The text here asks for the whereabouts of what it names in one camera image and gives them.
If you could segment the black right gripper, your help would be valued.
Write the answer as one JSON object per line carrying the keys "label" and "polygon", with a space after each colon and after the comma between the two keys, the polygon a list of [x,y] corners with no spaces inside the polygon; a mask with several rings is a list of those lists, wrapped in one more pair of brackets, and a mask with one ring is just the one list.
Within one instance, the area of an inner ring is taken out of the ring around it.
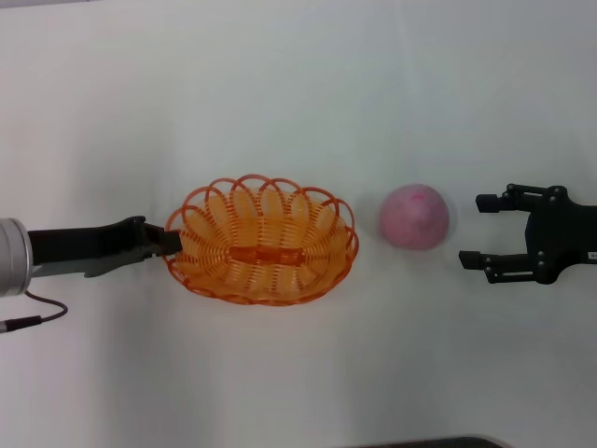
{"label": "black right gripper", "polygon": [[476,205],[480,213],[530,213],[525,230],[528,254],[459,252],[463,268],[484,272],[490,284],[552,284],[571,266],[596,263],[596,207],[572,201],[563,186],[508,184],[501,195],[478,195]]}

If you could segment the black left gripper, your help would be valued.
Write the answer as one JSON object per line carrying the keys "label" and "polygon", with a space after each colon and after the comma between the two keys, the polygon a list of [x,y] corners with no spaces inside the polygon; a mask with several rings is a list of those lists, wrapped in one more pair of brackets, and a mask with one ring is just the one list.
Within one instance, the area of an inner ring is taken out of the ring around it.
{"label": "black left gripper", "polygon": [[28,236],[33,277],[82,273],[91,278],[181,251],[177,231],[146,224],[144,217],[93,228],[29,231]]}

